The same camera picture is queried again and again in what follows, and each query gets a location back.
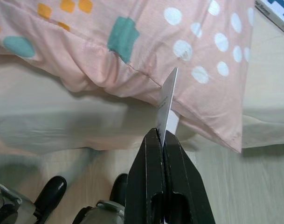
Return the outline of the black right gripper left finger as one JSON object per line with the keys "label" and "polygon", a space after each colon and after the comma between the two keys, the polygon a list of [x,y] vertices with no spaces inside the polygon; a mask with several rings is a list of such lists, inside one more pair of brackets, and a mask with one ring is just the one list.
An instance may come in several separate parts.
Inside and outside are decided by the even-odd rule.
{"label": "black right gripper left finger", "polygon": [[143,138],[127,178],[124,224],[162,224],[164,191],[162,147],[156,128]]}

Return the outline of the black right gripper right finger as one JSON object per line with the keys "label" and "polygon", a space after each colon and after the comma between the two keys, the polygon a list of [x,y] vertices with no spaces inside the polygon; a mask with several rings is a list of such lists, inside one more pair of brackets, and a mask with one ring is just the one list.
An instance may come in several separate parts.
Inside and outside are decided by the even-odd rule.
{"label": "black right gripper right finger", "polygon": [[164,145],[167,224],[216,224],[202,177],[176,136]]}

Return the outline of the white printed paper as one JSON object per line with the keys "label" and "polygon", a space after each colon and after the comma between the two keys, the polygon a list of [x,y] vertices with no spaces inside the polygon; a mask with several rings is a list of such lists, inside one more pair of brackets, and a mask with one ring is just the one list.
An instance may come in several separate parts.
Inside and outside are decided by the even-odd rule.
{"label": "white printed paper", "polygon": [[172,110],[177,74],[178,68],[174,68],[161,88],[156,128],[162,146],[165,143],[166,132],[169,131],[170,133],[175,134],[180,119],[179,115]]}

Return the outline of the pink patterned pillow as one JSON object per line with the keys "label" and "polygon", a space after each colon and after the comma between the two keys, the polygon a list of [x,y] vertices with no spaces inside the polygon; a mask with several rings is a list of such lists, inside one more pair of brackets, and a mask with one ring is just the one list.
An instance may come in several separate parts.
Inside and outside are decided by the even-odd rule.
{"label": "pink patterned pillow", "polygon": [[70,91],[101,88],[152,105],[178,68],[172,109],[240,152],[254,0],[0,0],[0,54]]}

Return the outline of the mattress with cream sheet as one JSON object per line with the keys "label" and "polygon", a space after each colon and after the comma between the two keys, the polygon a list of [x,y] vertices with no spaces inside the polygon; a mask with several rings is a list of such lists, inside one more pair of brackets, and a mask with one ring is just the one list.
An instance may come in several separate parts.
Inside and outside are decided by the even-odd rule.
{"label": "mattress with cream sheet", "polygon": [[[244,148],[284,144],[284,33],[256,13],[244,97]],[[69,92],[55,76],[0,55],[0,154],[138,148],[155,126],[148,103]]]}

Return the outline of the white book with blue print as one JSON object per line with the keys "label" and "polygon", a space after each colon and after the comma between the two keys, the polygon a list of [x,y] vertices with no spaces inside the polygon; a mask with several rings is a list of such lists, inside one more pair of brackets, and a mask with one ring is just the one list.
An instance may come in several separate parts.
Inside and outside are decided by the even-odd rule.
{"label": "white book with blue print", "polygon": [[284,32],[284,0],[255,0],[255,6]]}

